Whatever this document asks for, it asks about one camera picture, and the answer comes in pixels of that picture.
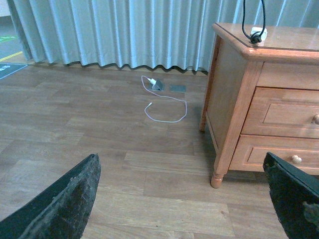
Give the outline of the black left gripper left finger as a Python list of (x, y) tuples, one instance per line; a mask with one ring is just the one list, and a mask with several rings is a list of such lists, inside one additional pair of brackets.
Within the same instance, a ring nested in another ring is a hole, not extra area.
[(101, 175), (91, 154), (0, 223), (2, 239), (79, 239), (88, 223)]

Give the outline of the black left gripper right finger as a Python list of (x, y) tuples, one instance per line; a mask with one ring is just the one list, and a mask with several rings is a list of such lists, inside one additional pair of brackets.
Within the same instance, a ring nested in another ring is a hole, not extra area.
[(263, 163), (270, 197), (290, 239), (319, 237), (319, 180), (271, 152)]

